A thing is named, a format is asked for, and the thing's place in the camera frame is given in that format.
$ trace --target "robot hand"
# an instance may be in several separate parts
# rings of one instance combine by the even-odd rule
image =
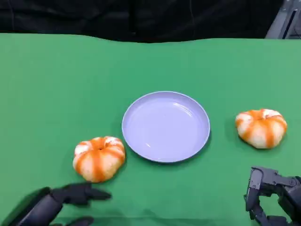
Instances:
[[[107,200],[111,195],[107,192],[92,188],[91,183],[70,184],[62,188],[50,189],[45,187],[31,195],[26,203],[21,203],[21,211],[12,220],[7,219],[8,226],[48,226],[62,210],[63,204],[80,206],[89,205],[90,200]],[[67,226],[89,226],[92,217],[79,218]]]
[[[260,206],[259,196],[279,196],[278,203],[291,218],[266,216]],[[252,167],[246,201],[246,211],[250,218],[262,226],[301,226],[301,178],[283,177],[278,171],[263,167]]]

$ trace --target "black backdrop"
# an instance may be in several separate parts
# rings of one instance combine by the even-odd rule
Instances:
[[[264,38],[283,0],[0,0],[1,32],[163,42]]]

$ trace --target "light purple plate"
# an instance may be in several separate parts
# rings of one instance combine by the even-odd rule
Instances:
[[[138,155],[176,162],[198,153],[208,140],[210,122],[194,99],[176,92],[149,93],[133,102],[122,120],[122,133]]]

